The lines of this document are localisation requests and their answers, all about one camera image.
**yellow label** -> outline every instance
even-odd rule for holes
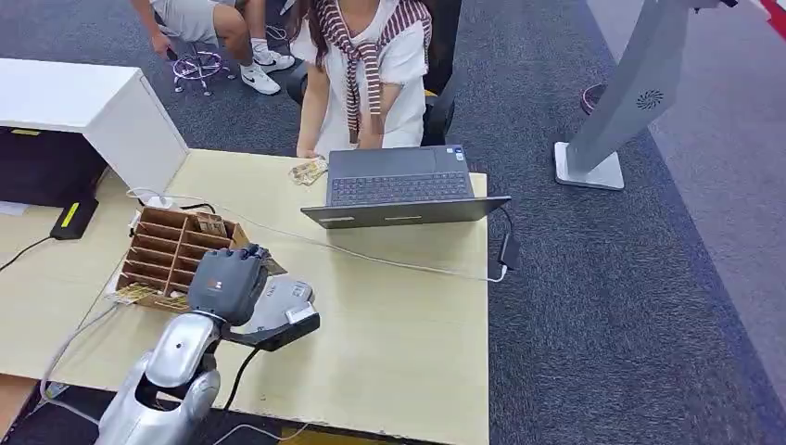
[[[13,133],[13,134],[24,134],[25,136],[37,136],[37,135],[41,134],[41,132],[36,132],[35,130],[22,130],[21,128],[17,128],[17,129],[11,130],[11,133]]]
[[[76,209],[78,209],[78,208],[79,208],[79,203],[78,202],[74,202],[73,204],[71,204],[71,208],[69,210],[69,213],[63,219],[63,223],[60,225],[60,227],[68,227],[69,226],[69,223],[71,222],[71,218],[73,218],[73,214],[76,213]]]

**white sneaker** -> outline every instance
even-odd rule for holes
[[[287,68],[295,65],[295,58],[292,56],[285,56],[278,54],[270,49],[254,48],[254,61],[257,62],[265,72],[273,72],[278,70],[286,70]]]
[[[250,67],[241,65],[240,77],[243,79],[243,83],[264,95],[274,95],[281,91],[281,86],[254,64],[251,64]]]

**gray kiosk stand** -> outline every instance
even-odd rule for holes
[[[736,0],[645,0],[616,73],[578,134],[554,145],[560,184],[622,190],[616,150],[676,101],[693,10]]]

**person's leg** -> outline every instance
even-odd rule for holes
[[[224,40],[229,54],[239,61],[241,66],[247,67],[253,63],[248,26],[236,9],[227,5],[216,5],[213,8],[213,27],[216,34]]]
[[[265,72],[286,70],[295,64],[295,58],[284,56],[268,48],[267,23],[265,22],[265,0],[236,0],[235,7],[246,19],[251,35],[254,60]]]
[[[243,83],[265,95],[278,93],[281,87],[254,63],[251,37],[246,21],[237,9],[218,4],[213,8],[213,27],[224,40],[227,51],[240,62],[240,78]]]
[[[237,0],[235,7],[246,19],[252,44],[256,39],[265,40],[265,0]]]

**stool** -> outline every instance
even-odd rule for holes
[[[227,79],[236,77],[229,70],[229,67],[224,64],[222,57],[218,53],[199,51],[194,43],[189,43],[188,46],[191,52],[182,57],[177,57],[174,51],[170,50],[167,52],[172,65],[172,73],[174,74],[175,93],[183,91],[181,81],[199,81],[204,89],[202,94],[212,95],[212,92],[208,89],[208,84],[205,82],[206,79],[223,71],[226,71]]]

